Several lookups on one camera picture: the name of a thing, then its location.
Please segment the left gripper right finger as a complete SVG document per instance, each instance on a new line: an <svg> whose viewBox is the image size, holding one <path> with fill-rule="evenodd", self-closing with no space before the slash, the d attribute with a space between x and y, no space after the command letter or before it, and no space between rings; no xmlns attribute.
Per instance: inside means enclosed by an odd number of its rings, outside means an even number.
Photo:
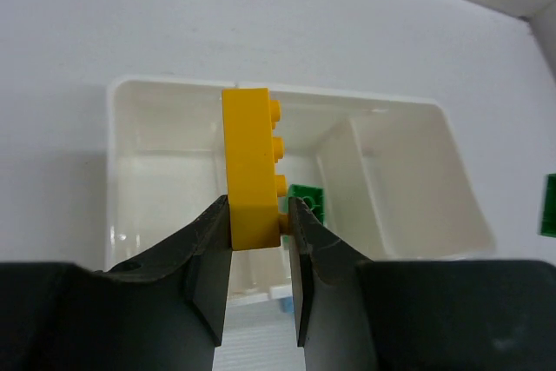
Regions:
<svg viewBox="0 0 556 371"><path fill-rule="evenodd" d="M378 262L288 201L297 343L309 370L552 370L555 268Z"/></svg>

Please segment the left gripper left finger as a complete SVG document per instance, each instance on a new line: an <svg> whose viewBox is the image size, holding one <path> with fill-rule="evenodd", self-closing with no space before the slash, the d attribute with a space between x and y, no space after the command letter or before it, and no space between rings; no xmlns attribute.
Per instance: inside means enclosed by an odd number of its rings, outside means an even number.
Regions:
<svg viewBox="0 0 556 371"><path fill-rule="evenodd" d="M1 266L4 370L209 370L231 267L229 207L107 271L66 262Z"/></svg>

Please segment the green lego brick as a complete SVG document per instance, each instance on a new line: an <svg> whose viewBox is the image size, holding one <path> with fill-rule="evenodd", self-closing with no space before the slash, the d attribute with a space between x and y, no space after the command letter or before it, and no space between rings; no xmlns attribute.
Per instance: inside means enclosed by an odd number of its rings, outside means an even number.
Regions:
<svg viewBox="0 0 556 371"><path fill-rule="evenodd" d="M322 224L325 223L324 191L322 188L290 184L281 206L281 219L285 221L284 225L287 225L288 199L290 197L302 199L317 220Z"/></svg>

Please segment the yellow lego brick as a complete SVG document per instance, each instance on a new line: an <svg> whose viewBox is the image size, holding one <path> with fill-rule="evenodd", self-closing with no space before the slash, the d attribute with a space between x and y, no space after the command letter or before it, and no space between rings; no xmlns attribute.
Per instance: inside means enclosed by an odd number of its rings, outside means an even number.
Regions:
<svg viewBox="0 0 556 371"><path fill-rule="evenodd" d="M275 136L281 104L269 89L225 89L222 121L231 243L234 251L275 248L281 244L285 215L278 199L288 191L276 172L285 156Z"/></svg>

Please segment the green lego plate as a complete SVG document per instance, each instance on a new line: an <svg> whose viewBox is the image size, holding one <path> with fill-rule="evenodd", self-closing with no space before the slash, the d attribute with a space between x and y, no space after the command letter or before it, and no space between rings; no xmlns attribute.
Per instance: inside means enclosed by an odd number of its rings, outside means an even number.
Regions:
<svg viewBox="0 0 556 371"><path fill-rule="evenodd" d="M544 197L539 225L539 234L556 237L556 174L548 174L545 180Z"/></svg>

